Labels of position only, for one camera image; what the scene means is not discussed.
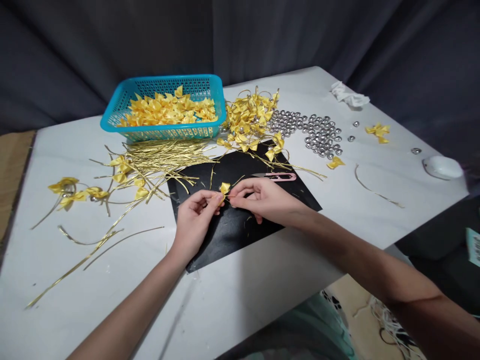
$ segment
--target blue plastic basket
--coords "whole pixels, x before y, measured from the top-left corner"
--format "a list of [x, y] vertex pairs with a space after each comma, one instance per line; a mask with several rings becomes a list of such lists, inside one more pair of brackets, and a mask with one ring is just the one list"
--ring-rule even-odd
[[[130, 99], [136, 100], [135, 94], [154, 98], [155, 93], [174, 94], [180, 85], [183, 85], [183, 93], [190, 94], [190, 99], [193, 101], [201, 101], [205, 98], [213, 99], [218, 120], [192, 124], [117, 127], [125, 113], [130, 113], [128, 108], [131, 105]], [[132, 77], [122, 81], [116, 87], [100, 120], [100, 126], [107, 132], [122, 134], [132, 142], [160, 139], [202, 139], [217, 136], [220, 125], [225, 121], [226, 116], [224, 88], [222, 79], [217, 75]]]

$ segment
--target tissue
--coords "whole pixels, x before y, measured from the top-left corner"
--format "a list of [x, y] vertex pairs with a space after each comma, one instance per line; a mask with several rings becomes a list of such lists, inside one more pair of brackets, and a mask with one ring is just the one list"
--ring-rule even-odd
[[344, 101], [352, 108], [360, 108], [370, 102], [368, 96], [357, 94], [356, 92], [345, 92], [345, 85], [341, 81], [335, 82], [331, 86], [330, 92], [338, 102]]

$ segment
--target gray curtain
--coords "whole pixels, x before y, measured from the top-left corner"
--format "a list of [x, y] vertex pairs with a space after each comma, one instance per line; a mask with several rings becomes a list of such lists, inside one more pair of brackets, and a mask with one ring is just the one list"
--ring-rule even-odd
[[446, 156], [480, 156], [475, 0], [10, 0], [0, 134], [101, 114], [134, 76], [320, 66]]

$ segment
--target white table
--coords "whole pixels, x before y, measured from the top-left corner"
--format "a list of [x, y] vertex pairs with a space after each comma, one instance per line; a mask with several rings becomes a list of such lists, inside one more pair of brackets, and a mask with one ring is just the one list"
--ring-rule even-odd
[[[301, 179], [323, 207], [322, 214], [351, 232], [386, 248], [467, 193], [464, 179], [444, 181], [429, 176], [421, 159], [438, 152], [411, 134], [372, 104], [352, 111], [329, 93], [336, 79], [318, 67], [249, 81], [225, 88], [225, 98], [255, 89], [280, 88], [279, 108], [330, 116], [342, 128], [346, 166], [335, 170], [305, 147], [297, 131], [285, 141], [290, 162], [328, 176], [324, 182], [299, 171]], [[352, 123], [360, 122], [359, 128]], [[74, 272], [53, 288], [37, 306], [25, 306], [54, 280], [83, 259], [92, 246], [66, 239], [58, 225], [76, 239], [99, 239], [125, 211], [75, 203], [55, 212], [37, 229], [35, 224], [56, 197], [47, 186], [71, 176], [90, 186], [108, 187], [110, 170], [89, 158], [107, 162], [104, 148], [122, 151], [122, 136], [100, 129], [100, 116], [45, 128], [38, 132], [11, 238], [0, 275], [0, 358], [64, 359], [116, 307], [165, 255], [175, 234], [170, 200], [154, 198], [127, 215], [118, 229], [123, 234], [165, 226], [119, 244], [86, 271]], [[376, 122], [391, 126], [389, 144], [380, 145], [364, 127]], [[413, 155], [411, 148], [421, 148]], [[211, 155], [221, 155], [215, 148]], [[354, 176], [360, 164], [361, 180], [373, 190], [401, 202], [405, 209], [365, 190]], [[135, 190], [124, 190], [112, 201], [130, 201]], [[303, 236], [284, 229], [226, 256], [199, 271], [184, 275], [152, 325], [136, 359], [212, 359], [240, 343], [281, 314], [342, 276], [309, 245]]]

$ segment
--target black paper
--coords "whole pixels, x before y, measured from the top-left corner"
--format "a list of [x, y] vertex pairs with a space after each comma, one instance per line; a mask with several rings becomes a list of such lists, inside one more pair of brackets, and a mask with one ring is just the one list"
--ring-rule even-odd
[[[259, 144], [255, 153], [267, 159], [265, 153], [271, 144], [271, 141]], [[277, 154], [276, 158], [281, 163], [287, 163], [287, 159], [281, 153]], [[189, 166], [182, 170], [181, 173], [186, 176], [200, 178], [196, 180], [195, 186], [186, 184], [190, 194], [205, 188], [209, 189], [212, 166], [212, 163], [205, 163]], [[213, 171], [215, 174], [213, 175], [211, 189], [214, 191], [220, 191], [222, 183], [233, 185], [243, 175], [245, 176], [242, 179], [247, 179], [252, 177], [251, 174], [257, 173], [295, 173], [293, 170], [282, 168], [272, 170], [259, 159], [252, 158], [250, 155], [240, 151], [234, 151], [225, 155], [215, 165]], [[297, 176], [295, 181], [280, 181], [277, 184], [315, 211], [322, 209], [299, 176]], [[171, 193], [175, 193], [171, 195], [171, 203], [175, 220], [177, 220], [179, 204], [183, 203], [190, 195], [175, 179], [168, 181], [168, 189]], [[253, 216], [249, 219], [250, 216], [252, 214], [249, 211], [233, 208], [228, 201], [225, 201], [225, 206], [221, 208], [220, 215], [213, 216], [200, 251], [187, 265], [186, 271], [191, 273], [201, 269], [218, 259], [283, 229], [283, 226], [266, 219], [263, 219], [262, 224], [258, 225]]]

